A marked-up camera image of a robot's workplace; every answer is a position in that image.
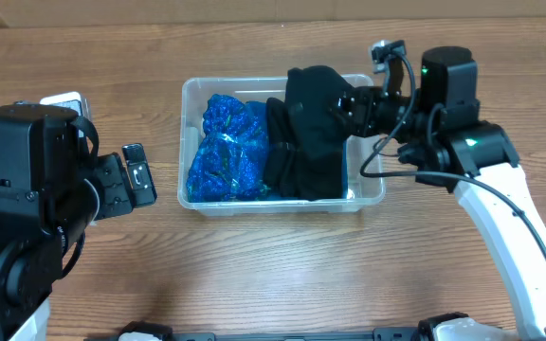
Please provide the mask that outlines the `black garment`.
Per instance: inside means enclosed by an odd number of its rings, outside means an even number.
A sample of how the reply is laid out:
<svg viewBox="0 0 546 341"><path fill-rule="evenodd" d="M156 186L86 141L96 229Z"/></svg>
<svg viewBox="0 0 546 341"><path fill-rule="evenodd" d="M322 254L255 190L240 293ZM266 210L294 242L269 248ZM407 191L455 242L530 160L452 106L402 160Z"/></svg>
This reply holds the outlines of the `black garment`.
<svg viewBox="0 0 546 341"><path fill-rule="evenodd" d="M284 99L269 98L266 102L269 145L290 142L309 160L345 146L347 139L332 140L332 93L349 85L329 66L290 69Z"/></svg>

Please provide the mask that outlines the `blue sparkly garment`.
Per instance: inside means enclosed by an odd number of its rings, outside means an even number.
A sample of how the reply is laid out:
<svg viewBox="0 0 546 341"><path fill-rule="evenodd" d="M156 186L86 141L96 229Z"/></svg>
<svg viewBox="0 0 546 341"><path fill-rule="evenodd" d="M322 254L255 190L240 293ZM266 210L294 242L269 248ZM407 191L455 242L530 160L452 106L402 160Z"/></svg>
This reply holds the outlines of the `blue sparkly garment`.
<svg viewBox="0 0 546 341"><path fill-rule="evenodd" d="M186 189L193 203L260 201L269 195L266 105L215 94L203 114L204 139L191 163Z"/></svg>

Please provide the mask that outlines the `blue denim jeans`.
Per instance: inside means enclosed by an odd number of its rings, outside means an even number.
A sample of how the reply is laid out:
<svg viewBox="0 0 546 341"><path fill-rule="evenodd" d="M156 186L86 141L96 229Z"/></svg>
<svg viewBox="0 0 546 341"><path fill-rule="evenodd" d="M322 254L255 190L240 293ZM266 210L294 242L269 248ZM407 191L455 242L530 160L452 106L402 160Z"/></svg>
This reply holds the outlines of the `blue denim jeans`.
<svg viewBox="0 0 546 341"><path fill-rule="evenodd" d="M264 183L282 198L344 199L348 192L346 147L316 160L290 142L269 145Z"/></svg>

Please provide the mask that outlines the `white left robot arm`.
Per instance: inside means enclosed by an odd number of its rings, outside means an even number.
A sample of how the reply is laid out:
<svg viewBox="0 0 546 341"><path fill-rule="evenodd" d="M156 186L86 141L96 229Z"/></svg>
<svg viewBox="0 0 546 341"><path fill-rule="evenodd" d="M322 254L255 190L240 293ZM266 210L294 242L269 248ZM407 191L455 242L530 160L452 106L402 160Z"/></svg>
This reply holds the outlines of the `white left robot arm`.
<svg viewBox="0 0 546 341"><path fill-rule="evenodd" d="M0 106L0 340L44 338L53 285L80 258L86 228L155 203L142 145L99 146L77 109Z"/></svg>

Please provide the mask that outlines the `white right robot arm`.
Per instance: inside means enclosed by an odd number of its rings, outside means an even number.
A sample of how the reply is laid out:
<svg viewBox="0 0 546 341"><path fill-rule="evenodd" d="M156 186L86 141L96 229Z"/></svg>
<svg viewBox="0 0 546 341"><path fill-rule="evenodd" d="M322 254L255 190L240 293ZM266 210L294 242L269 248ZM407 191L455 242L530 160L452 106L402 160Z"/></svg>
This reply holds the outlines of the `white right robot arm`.
<svg viewBox="0 0 546 341"><path fill-rule="evenodd" d="M344 92L331 106L348 136L397 141L405 175L446 189L477 227L516 318L515 336L546 340L546 226L508 134L481 119L470 50L438 46L414 70L402 42L370 50L379 86Z"/></svg>

